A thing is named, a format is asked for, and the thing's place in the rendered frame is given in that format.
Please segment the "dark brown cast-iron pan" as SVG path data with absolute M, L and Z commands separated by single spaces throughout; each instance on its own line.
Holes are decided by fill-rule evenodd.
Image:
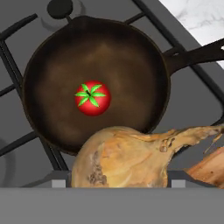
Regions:
M 76 17 L 31 56 L 24 72 L 24 112 L 49 144 L 74 155 L 106 127 L 153 131 L 169 101 L 171 75 L 219 60 L 224 60 L 224 38 L 189 52 L 161 52 L 136 27 Z M 86 81 L 100 81 L 111 93 L 110 106 L 101 115 L 84 115 L 75 104 L 74 94 Z

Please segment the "grey hob with black grates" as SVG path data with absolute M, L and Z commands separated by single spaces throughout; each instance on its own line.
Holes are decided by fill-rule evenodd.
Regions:
M 136 15 L 132 0 L 81 0 L 85 14 L 124 20 Z M 224 0 L 142 0 L 144 5 L 187 50 L 224 37 Z M 0 30 L 32 13 L 38 18 L 11 36 L 7 45 L 20 69 L 37 46 L 58 27 L 46 15 L 46 0 L 0 0 Z M 171 99 L 157 130 L 208 125 L 223 113 L 224 62 L 202 65 L 216 85 L 210 90 L 191 68 L 171 78 Z M 31 132 L 16 91 L 0 97 L 0 149 Z M 52 171 L 39 140 L 32 140 L 0 157 L 0 187 L 20 187 L 38 181 Z

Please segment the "yellow-brown onion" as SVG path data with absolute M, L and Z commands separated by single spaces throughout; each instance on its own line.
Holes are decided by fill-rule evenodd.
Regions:
M 144 134 L 127 127 L 102 129 L 81 147 L 73 165 L 71 187 L 166 187 L 167 167 L 175 153 L 222 133 L 224 124 L 158 134 Z

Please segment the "red tomato with green stem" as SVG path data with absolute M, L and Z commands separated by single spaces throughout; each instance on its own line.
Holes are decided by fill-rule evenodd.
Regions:
M 81 113 L 86 116 L 99 116 L 109 108 L 111 94 L 104 83 L 90 80 L 78 86 L 74 99 Z

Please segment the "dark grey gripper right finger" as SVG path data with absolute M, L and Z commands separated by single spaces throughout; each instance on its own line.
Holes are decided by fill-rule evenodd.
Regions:
M 214 185 L 196 180 L 184 171 L 168 171 L 168 186 L 170 188 L 214 188 Z

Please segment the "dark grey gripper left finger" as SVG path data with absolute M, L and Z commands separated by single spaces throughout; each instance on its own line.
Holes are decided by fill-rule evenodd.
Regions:
M 51 171 L 45 177 L 23 185 L 23 188 L 44 187 L 44 188 L 67 188 L 71 186 L 70 171 Z

